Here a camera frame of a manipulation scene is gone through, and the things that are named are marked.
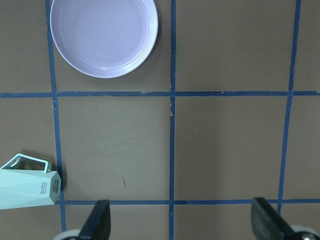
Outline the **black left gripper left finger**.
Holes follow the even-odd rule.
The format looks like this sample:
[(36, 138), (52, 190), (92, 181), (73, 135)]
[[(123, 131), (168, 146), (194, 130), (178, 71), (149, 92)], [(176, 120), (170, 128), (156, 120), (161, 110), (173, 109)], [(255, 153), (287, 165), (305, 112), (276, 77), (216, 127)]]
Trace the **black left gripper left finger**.
[(80, 230), (78, 240), (108, 240), (111, 234), (110, 201), (98, 200), (85, 224)]

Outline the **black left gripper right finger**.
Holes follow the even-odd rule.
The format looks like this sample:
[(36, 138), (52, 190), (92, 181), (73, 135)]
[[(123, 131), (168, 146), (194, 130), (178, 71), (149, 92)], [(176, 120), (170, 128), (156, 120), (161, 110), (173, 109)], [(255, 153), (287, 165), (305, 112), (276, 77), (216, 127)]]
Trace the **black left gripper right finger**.
[(299, 239), (299, 235), (263, 197), (252, 200), (251, 229), (257, 240)]

